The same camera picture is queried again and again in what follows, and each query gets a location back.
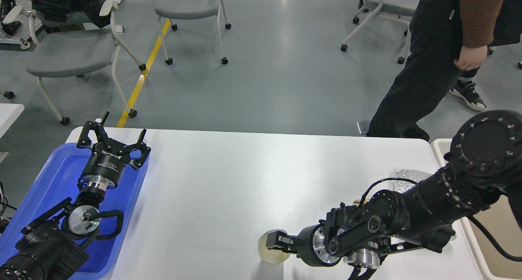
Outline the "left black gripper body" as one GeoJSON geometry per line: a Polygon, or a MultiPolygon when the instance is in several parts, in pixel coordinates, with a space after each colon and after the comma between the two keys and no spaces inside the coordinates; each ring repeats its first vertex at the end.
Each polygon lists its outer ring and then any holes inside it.
{"type": "Polygon", "coordinates": [[[114,189],[119,185],[124,168],[131,160],[129,152],[125,152],[126,144],[110,140],[94,144],[92,154],[80,174],[84,184],[100,183],[103,189],[114,189]]]}

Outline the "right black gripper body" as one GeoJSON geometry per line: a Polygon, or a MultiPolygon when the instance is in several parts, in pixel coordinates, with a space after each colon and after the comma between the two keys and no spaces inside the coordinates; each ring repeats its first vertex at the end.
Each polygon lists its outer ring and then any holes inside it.
{"type": "Polygon", "coordinates": [[[333,267],[341,259],[328,253],[324,243],[325,228],[318,224],[304,228],[294,239],[299,258],[312,267],[333,267]]]}

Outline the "person's hand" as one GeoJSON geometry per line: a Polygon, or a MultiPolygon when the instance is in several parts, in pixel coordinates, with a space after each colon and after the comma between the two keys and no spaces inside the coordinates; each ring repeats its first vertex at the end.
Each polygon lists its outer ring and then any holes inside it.
{"type": "Polygon", "coordinates": [[[488,46],[468,48],[463,46],[459,56],[453,61],[455,66],[463,71],[470,71],[482,66],[488,56],[488,46]]]}

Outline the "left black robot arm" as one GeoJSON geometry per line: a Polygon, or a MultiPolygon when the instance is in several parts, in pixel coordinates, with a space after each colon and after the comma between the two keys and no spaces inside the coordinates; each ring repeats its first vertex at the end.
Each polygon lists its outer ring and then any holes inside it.
{"type": "Polygon", "coordinates": [[[1,237],[2,280],[102,278],[119,252],[151,148],[87,121],[56,148],[1,237]]]}

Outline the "brown sleeve forearm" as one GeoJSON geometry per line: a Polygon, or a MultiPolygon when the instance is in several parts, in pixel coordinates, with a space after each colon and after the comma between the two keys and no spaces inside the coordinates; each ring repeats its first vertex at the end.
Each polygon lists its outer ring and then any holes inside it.
{"type": "Polygon", "coordinates": [[[493,42],[494,27],[504,0],[459,0],[463,46],[478,48],[493,42]]]}

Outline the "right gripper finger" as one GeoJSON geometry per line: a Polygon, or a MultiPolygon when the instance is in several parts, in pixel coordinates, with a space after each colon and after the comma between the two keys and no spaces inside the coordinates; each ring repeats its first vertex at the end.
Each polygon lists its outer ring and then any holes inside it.
{"type": "Polygon", "coordinates": [[[352,273],[347,278],[348,280],[370,280],[375,274],[377,269],[363,268],[362,266],[356,266],[352,270],[352,273]]]}
{"type": "Polygon", "coordinates": [[[283,253],[298,254],[295,245],[296,236],[286,233],[268,233],[266,239],[266,248],[268,250],[278,250],[283,253]]]}

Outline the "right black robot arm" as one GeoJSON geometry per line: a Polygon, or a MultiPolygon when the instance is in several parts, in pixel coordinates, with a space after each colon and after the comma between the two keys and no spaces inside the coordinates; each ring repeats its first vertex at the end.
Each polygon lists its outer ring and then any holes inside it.
{"type": "Polygon", "coordinates": [[[507,197],[521,225],[521,114],[491,110],[470,118],[452,138],[447,164],[403,193],[382,189],[371,198],[332,208],[319,224],[298,235],[271,230],[259,239],[264,262],[284,262],[296,255],[312,267],[344,261],[351,280],[369,280],[390,254],[427,249],[436,253],[449,243],[452,224],[472,221],[505,258],[508,254],[475,219],[500,196],[507,197]]]}

